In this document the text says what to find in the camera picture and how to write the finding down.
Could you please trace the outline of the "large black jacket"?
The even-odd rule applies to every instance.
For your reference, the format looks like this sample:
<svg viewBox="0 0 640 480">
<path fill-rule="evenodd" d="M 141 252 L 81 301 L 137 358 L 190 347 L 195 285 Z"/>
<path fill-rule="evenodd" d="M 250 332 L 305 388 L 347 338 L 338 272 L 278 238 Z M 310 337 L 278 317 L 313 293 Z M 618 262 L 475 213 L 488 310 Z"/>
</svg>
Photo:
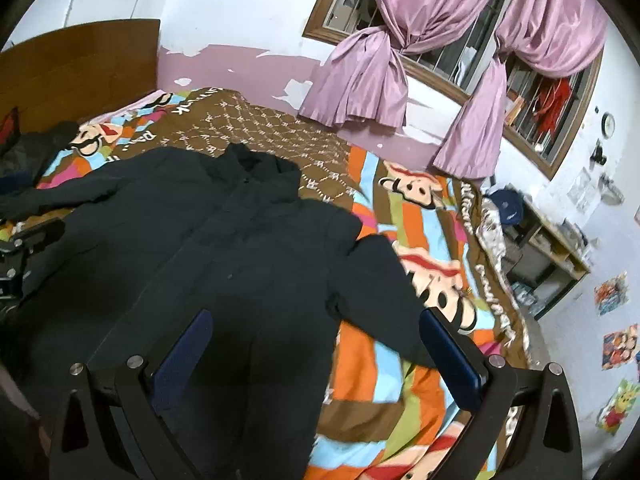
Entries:
<svg viewBox="0 0 640 480">
<path fill-rule="evenodd" d="M 193 459 L 213 479 L 302 478 L 341 322 L 432 359 L 390 242 L 301 198 L 299 180 L 294 162 L 242 144 L 216 157 L 154 148 L 3 197 L 11 222 L 67 210 L 1 326 L 2 363 L 32 405 L 54 408 L 70 364 L 116 366 L 207 310 L 213 337 L 179 417 Z"/>
</svg>

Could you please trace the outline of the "dark clothes pile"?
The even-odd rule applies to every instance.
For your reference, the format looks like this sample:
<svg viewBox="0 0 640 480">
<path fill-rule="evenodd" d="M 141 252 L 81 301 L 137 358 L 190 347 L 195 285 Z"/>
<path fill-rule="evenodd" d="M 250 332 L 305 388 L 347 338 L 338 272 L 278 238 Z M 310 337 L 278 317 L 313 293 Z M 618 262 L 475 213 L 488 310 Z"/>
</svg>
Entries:
<svg viewBox="0 0 640 480">
<path fill-rule="evenodd" d="M 20 114 L 14 106 L 1 122 L 1 194 L 33 188 L 78 129 L 76 122 L 59 122 L 44 133 L 21 133 Z"/>
</svg>

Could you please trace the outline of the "colourful cartoon bed quilt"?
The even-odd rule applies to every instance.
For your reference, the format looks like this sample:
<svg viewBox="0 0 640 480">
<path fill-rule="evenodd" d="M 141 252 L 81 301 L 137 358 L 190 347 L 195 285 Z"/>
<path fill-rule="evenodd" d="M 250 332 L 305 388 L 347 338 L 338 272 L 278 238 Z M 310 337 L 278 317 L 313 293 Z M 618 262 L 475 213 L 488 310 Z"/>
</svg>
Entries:
<svg viewBox="0 0 640 480">
<path fill-rule="evenodd" d="M 160 412 L 196 469 L 356 478 L 454 414 L 423 309 L 523 356 L 462 190 L 235 91 L 152 96 L 2 197 L 4 222 L 65 214 L 1 325 L 2 363 L 49 418 L 73 363 L 111 370 L 204 313 L 210 341 Z"/>
</svg>

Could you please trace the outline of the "brown wooden headboard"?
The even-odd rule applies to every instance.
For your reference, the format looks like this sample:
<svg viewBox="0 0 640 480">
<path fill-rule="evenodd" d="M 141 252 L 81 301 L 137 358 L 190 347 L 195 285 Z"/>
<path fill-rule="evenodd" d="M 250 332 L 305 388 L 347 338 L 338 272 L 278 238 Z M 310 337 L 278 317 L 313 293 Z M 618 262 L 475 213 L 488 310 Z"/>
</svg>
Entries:
<svg viewBox="0 0 640 480">
<path fill-rule="evenodd" d="M 37 36 L 1 53 L 1 115 L 45 132 L 117 110 L 156 89 L 160 21 L 100 21 Z"/>
</svg>

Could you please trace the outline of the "wooden side shelf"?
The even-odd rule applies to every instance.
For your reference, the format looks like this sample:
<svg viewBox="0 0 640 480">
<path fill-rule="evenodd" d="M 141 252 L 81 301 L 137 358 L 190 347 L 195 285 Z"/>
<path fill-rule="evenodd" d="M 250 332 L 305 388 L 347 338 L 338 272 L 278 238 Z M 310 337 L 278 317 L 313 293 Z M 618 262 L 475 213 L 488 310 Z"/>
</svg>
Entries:
<svg viewBox="0 0 640 480">
<path fill-rule="evenodd" d="M 591 266 L 556 223 L 527 196 L 521 199 L 520 222 L 502 228 L 502 265 L 518 303 L 539 321 L 591 273 Z"/>
</svg>

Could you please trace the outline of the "dark blue cap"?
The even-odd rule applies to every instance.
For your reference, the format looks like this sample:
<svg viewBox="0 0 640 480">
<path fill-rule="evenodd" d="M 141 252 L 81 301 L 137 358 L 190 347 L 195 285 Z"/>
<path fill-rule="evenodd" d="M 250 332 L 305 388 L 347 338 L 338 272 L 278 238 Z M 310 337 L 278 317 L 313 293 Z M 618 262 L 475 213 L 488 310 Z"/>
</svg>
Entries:
<svg viewBox="0 0 640 480">
<path fill-rule="evenodd" d="M 503 226 L 516 226 L 524 217 L 524 200 L 520 192 L 513 188 L 500 188 L 488 195 L 497 209 Z"/>
</svg>

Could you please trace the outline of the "red hanging garment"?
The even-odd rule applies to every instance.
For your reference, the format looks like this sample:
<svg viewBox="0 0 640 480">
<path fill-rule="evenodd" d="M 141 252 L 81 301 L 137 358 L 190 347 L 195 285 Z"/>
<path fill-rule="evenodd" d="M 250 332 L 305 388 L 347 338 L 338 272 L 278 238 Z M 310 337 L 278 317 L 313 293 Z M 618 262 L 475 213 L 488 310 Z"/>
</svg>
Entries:
<svg viewBox="0 0 640 480">
<path fill-rule="evenodd" d="M 562 109 L 570 96 L 572 87 L 570 80 L 565 78 L 544 78 L 537 94 L 535 113 L 537 133 L 554 133 Z"/>
</svg>

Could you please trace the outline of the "right pink curtain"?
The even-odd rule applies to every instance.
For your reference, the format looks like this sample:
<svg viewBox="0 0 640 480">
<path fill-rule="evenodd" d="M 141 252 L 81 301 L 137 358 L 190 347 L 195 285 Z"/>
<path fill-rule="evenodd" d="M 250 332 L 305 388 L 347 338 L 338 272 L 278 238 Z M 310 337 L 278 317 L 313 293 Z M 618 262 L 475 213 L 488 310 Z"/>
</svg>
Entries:
<svg viewBox="0 0 640 480">
<path fill-rule="evenodd" d="M 496 52 L 451 124 L 432 165 L 461 179 L 495 173 L 506 117 L 506 59 L 542 76 L 584 70 L 602 51 L 608 14 L 598 0 L 511 0 L 496 28 Z"/>
</svg>

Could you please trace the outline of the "left pink curtain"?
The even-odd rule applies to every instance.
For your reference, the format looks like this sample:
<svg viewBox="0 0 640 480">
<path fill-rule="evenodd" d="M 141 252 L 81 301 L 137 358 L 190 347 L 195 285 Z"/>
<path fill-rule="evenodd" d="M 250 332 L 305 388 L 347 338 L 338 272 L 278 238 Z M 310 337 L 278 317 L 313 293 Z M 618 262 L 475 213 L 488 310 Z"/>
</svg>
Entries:
<svg viewBox="0 0 640 480">
<path fill-rule="evenodd" d="M 489 0 L 375 0 L 383 23 L 348 36 L 317 70 L 299 115 L 329 128 L 366 122 L 398 129 L 408 100 L 404 55 L 446 47 Z"/>
</svg>

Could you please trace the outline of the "winnie pooh wall sticker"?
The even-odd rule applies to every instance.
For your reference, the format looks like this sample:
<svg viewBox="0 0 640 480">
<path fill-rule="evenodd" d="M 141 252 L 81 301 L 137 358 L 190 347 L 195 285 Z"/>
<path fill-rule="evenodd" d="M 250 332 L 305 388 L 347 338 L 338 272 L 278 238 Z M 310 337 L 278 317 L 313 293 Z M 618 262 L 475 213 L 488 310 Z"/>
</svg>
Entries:
<svg viewBox="0 0 640 480">
<path fill-rule="evenodd" d="M 608 403 L 598 414 L 596 425 L 607 434 L 616 434 L 639 395 L 639 385 L 622 379 Z"/>
</svg>

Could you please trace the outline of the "cartoon wall sticker middle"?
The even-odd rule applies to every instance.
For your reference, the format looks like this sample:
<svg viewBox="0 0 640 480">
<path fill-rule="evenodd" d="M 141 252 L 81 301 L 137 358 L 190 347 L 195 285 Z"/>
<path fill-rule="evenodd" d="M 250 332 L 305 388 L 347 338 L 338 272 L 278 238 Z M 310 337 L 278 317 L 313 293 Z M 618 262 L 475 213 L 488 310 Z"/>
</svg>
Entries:
<svg viewBox="0 0 640 480">
<path fill-rule="evenodd" d="M 603 337 L 601 367 L 604 370 L 629 363 L 639 351 L 639 327 L 637 324 Z"/>
</svg>

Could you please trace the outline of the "cartoon wall sticker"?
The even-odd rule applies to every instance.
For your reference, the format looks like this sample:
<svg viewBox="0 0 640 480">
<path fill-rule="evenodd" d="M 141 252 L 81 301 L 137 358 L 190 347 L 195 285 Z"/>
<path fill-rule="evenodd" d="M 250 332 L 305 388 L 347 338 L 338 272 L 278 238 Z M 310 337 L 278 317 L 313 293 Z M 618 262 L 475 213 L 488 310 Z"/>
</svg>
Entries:
<svg viewBox="0 0 640 480">
<path fill-rule="evenodd" d="M 639 327 L 637 324 L 603 337 L 601 367 L 604 370 L 629 363 L 639 351 Z"/>
<path fill-rule="evenodd" d="M 610 278 L 594 289 L 594 302 L 600 316 L 613 312 L 628 301 L 626 272 Z"/>
</svg>

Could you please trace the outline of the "cartoon wall sticker upper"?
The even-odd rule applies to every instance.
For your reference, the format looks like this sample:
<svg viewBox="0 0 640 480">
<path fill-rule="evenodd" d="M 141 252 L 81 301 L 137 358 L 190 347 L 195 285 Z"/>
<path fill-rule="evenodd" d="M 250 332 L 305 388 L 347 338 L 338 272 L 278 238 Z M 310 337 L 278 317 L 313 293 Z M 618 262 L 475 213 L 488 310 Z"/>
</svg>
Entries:
<svg viewBox="0 0 640 480">
<path fill-rule="evenodd" d="M 594 289 L 594 302 L 600 316 L 613 312 L 628 301 L 626 272 L 610 278 Z"/>
</svg>

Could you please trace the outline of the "small wall shelf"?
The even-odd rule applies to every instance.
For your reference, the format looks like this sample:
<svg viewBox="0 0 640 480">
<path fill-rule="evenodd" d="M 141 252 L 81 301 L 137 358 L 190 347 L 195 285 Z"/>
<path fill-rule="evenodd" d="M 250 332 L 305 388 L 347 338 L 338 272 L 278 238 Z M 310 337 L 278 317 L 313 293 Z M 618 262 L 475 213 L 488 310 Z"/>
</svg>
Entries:
<svg viewBox="0 0 640 480">
<path fill-rule="evenodd" d="M 614 180 L 605 172 L 600 174 L 599 190 L 601 200 L 608 206 L 620 206 L 625 201 L 623 192 L 617 187 Z"/>
</svg>

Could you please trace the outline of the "round wall clock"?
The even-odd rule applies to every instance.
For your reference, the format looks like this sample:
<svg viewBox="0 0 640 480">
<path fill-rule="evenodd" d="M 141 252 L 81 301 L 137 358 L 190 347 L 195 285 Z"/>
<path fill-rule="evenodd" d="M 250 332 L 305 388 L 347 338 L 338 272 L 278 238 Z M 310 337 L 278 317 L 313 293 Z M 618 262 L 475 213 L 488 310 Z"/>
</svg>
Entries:
<svg viewBox="0 0 640 480">
<path fill-rule="evenodd" d="M 610 112 L 605 112 L 601 119 L 601 134 L 604 140 L 610 140 L 616 129 L 615 117 Z"/>
</svg>

